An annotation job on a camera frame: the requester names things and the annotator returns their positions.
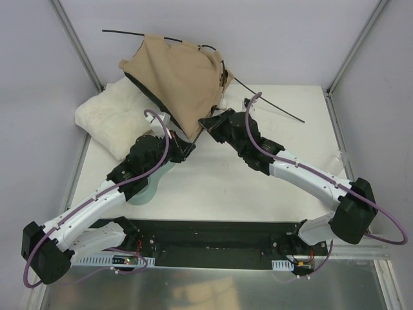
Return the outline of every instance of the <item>white pillow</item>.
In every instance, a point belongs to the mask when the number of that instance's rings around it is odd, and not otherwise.
[[[77,108],[75,123],[123,160],[138,137],[150,130],[145,109],[159,110],[127,77]]]

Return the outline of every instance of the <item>table top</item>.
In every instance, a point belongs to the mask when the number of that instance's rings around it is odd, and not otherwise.
[[[283,145],[298,158],[320,169],[337,152],[327,105],[319,86],[250,85],[263,97],[305,120],[301,123],[259,100],[255,119],[261,135]],[[228,107],[241,110],[251,93],[231,85],[225,93]],[[72,205],[90,194],[118,165],[93,138],[90,140]],[[155,197],[142,206],[124,203],[103,218],[153,220],[216,220],[299,222],[317,218],[328,207],[283,180],[249,168],[235,150],[202,133],[186,162],[175,165],[160,180]]]

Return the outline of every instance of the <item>tan fabric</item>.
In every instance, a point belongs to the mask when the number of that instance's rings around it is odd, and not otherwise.
[[[161,110],[165,106],[192,140],[201,129],[198,120],[210,115],[234,78],[227,70],[226,81],[221,81],[221,61],[221,54],[208,48],[145,35],[141,48],[131,60],[121,60],[119,68]]]

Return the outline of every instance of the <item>white wall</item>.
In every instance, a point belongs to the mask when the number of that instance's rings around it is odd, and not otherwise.
[[[76,107],[95,94],[48,1],[0,10],[0,309],[20,309],[23,227],[62,209],[85,133]]]
[[[356,176],[413,238],[413,1],[391,1],[333,95]],[[375,231],[400,240],[378,216]],[[413,304],[413,242],[391,248],[403,298]]]
[[[245,83],[329,86],[378,0],[62,0],[101,82],[117,81],[139,37],[218,48]]]

